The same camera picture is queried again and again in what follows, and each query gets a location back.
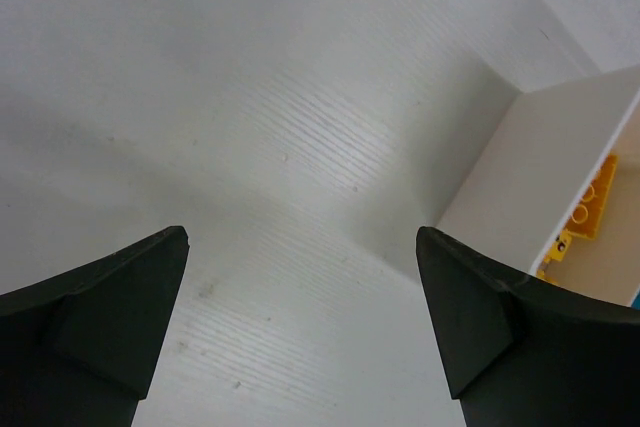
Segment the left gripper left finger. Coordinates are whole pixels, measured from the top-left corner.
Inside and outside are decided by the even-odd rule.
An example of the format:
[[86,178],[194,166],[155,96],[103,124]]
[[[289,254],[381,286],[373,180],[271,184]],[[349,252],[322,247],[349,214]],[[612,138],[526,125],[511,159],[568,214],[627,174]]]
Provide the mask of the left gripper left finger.
[[1,423],[129,426],[149,392],[186,268],[171,226],[1,297]]

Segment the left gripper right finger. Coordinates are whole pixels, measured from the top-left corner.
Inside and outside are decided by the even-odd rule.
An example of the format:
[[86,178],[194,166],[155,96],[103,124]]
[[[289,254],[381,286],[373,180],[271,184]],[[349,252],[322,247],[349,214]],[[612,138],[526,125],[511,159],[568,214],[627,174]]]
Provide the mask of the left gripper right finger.
[[639,313],[419,229],[416,256],[449,392],[469,426],[635,426]]

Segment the small yellow lego brick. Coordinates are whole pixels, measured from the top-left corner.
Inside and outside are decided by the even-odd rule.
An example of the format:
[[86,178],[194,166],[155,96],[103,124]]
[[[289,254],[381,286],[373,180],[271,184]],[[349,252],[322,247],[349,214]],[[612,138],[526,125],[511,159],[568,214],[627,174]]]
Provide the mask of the small yellow lego brick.
[[542,263],[547,265],[551,262],[561,262],[572,243],[572,235],[566,230],[562,230],[553,241],[552,246],[545,254]]

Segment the yellow curved lego brick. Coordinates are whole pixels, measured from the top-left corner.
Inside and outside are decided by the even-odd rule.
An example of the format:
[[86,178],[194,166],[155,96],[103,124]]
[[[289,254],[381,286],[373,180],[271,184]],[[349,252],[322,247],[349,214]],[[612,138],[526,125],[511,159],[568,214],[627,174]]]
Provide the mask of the yellow curved lego brick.
[[537,271],[537,273],[536,273],[536,277],[537,277],[538,279],[543,280],[543,281],[545,281],[545,282],[547,282],[547,283],[550,283],[550,284],[552,284],[552,285],[555,285],[555,286],[557,286],[557,285],[558,285],[558,283],[557,283],[553,278],[551,278],[551,277],[546,273],[546,271],[545,271],[545,270],[538,270],[538,271]]

